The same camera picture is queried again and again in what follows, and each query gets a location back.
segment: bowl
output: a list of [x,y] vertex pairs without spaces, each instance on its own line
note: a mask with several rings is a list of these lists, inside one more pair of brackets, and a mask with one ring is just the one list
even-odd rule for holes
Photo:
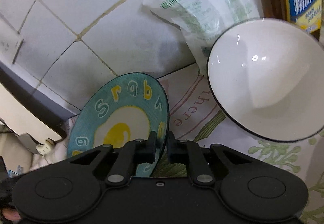
[[237,125],[271,141],[299,141],[324,126],[324,51],[277,19],[233,26],[207,62],[213,95]]
[[140,164],[136,175],[149,177],[162,155],[169,128],[169,104],[161,84],[150,75],[130,73],[100,88],[74,125],[68,145],[71,157],[102,144],[123,147],[128,141],[157,133],[156,161]]

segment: bowl rim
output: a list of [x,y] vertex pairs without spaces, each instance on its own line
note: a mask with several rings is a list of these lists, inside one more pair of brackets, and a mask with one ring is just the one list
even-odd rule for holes
[[[295,142],[298,142],[298,141],[303,141],[303,140],[309,139],[309,138],[311,138],[311,137],[317,135],[320,131],[322,131],[322,130],[324,129],[324,124],[323,124],[323,126],[322,126],[318,131],[316,131],[315,133],[313,133],[313,134],[311,134],[311,135],[309,135],[309,136],[306,136],[306,137],[304,137],[304,138],[297,139],[297,140],[283,141],[283,140],[274,140],[274,139],[271,139],[271,138],[267,138],[267,137],[265,137],[265,136],[263,136],[263,135],[260,135],[260,134],[258,134],[258,133],[256,133],[256,132],[252,131],[251,129],[245,127],[243,124],[241,124],[240,122],[238,122],[238,121],[237,121],[233,116],[231,116],[231,115],[230,115],[230,114],[225,110],[225,108],[221,105],[221,103],[219,102],[219,100],[218,100],[217,97],[215,96],[215,93],[214,93],[214,91],[213,91],[213,89],[212,89],[212,86],[211,86],[211,83],[210,83],[210,79],[209,79],[209,72],[208,72],[209,59],[210,59],[210,55],[212,54],[212,50],[213,50],[215,44],[217,43],[217,41],[218,41],[218,40],[219,40],[219,39],[220,39],[220,38],[221,38],[225,33],[227,33],[227,32],[228,32],[229,30],[231,30],[232,28],[234,28],[234,27],[236,27],[236,26],[238,26],[238,25],[241,25],[241,24],[246,24],[246,23],[250,23],[250,22],[254,22],[254,21],[262,21],[262,22],[264,22],[264,21],[277,21],[277,22],[279,22],[279,23],[284,23],[284,24],[288,24],[288,25],[290,25],[290,26],[292,26],[292,27],[295,27],[295,28],[301,30],[303,33],[307,34],[307,33],[304,31],[304,29],[302,29],[300,26],[298,26],[298,25],[296,25],[296,24],[292,24],[292,23],[290,23],[290,22],[287,22],[287,21],[284,21],[284,20],[281,20],[281,19],[276,19],[276,18],[265,18],[265,17],[263,17],[263,18],[254,18],[254,19],[247,19],[247,20],[244,20],[244,21],[242,21],[242,22],[239,22],[239,23],[234,24],[234,25],[232,25],[231,27],[227,28],[227,29],[226,29],[226,30],[225,30],[225,31],[224,31],[224,32],[223,32],[223,33],[222,33],[222,34],[221,34],[221,35],[216,39],[215,43],[213,44],[213,46],[212,46],[212,48],[211,48],[211,51],[210,51],[209,56],[208,56],[208,59],[207,59],[206,75],[207,75],[207,80],[208,80],[208,86],[209,86],[209,89],[210,89],[211,93],[213,94],[213,97],[214,97],[216,103],[217,103],[218,106],[221,108],[221,110],[224,112],[224,114],[225,114],[228,118],[231,119],[232,122],[234,122],[236,125],[238,125],[240,128],[242,128],[242,129],[245,130],[246,132],[248,132],[248,133],[250,133],[250,134],[252,134],[252,135],[254,135],[254,136],[258,137],[258,138],[264,139],[264,140],[266,140],[266,141],[272,141],[272,142],[276,142],[276,143],[295,143]],[[323,46],[318,42],[318,40],[317,40],[315,37],[313,37],[312,35],[310,35],[310,34],[307,34],[307,35],[308,35],[310,38],[312,38],[314,41],[316,41],[316,42],[318,43],[318,45],[322,48],[322,51],[324,52],[324,48],[323,48]]]

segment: tiled wall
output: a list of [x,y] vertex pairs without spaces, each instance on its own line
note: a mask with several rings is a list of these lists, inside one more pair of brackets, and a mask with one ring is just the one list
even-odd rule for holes
[[160,77],[194,62],[180,30],[142,0],[0,0],[24,38],[16,63],[0,60],[33,93],[79,113],[105,83],[129,72]]

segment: oval plate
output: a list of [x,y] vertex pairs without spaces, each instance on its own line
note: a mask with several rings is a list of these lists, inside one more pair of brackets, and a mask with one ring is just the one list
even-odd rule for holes
[[[161,84],[143,73],[113,79],[87,102],[74,125],[67,150],[71,157],[102,144],[123,147],[137,138],[157,133],[156,162],[169,129],[169,104]],[[156,162],[140,164],[136,176],[151,175]]]

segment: wall outlet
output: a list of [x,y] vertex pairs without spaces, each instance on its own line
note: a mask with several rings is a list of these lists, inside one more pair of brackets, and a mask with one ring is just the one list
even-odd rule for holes
[[0,61],[11,65],[22,42],[23,38],[0,18]]

